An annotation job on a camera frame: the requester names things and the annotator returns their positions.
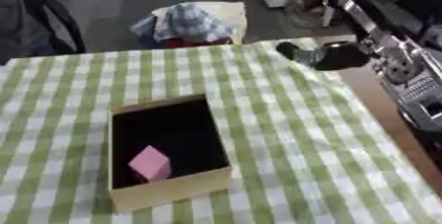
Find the floor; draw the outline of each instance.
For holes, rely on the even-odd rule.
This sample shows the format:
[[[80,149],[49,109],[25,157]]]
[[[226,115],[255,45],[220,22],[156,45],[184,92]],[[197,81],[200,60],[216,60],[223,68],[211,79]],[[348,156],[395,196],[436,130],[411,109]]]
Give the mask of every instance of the floor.
[[[60,0],[77,20],[88,51],[140,48],[129,27],[152,10],[186,1],[245,2],[249,28],[244,43],[263,39],[341,35],[343,27],[299,29],[290,25],[284,11],[268,9],[263,0]]]

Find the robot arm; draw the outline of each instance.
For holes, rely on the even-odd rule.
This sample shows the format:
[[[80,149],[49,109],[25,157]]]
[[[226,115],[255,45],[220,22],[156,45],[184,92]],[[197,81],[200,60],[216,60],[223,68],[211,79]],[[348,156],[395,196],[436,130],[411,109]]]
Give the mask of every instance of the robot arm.
[[[301,50],[289,42],[276,49],[285,57],[317,70],[360,67],[373,60],[381,86],[401,114],[417,128],[442,130],[442,65],[391,22],[371,0],[325,0],[340,10],[358,37]]]

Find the cardboard box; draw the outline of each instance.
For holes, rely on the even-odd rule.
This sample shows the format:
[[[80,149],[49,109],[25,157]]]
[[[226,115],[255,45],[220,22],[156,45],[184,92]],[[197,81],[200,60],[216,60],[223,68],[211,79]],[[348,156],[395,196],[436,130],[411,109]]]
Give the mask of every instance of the cardboard box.
[[[169,179],[142,184],[128,166],[148,145],[170,158]],[[110,196],[119,212],[229,186],[231,165],[204,95],[111,109],[108,151]]]

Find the desk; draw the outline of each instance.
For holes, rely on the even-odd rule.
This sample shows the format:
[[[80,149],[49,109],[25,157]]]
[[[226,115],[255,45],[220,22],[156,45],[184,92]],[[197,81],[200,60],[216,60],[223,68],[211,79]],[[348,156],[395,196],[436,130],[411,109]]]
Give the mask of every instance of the desk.
[[[439,197],[339,75],[289,62],[274,46],[11,61],[0,82],[0,221],[440,220]],[[112,213],[107,108],[193,93],[206,94],[232,162],[229,189]]]

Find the green checkered tablecloth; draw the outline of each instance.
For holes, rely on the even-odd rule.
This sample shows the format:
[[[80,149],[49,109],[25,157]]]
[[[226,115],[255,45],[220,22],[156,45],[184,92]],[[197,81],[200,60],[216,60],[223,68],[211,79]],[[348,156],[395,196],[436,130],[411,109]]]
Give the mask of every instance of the green checkered tablecloth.
[[[442,221],[440,199],[339,76],[289,62],[274,45],[17,59],[0,68],[0,223]],[[107,109],[195,93],[207,95],[228,151],[230,188],[113,213]]]

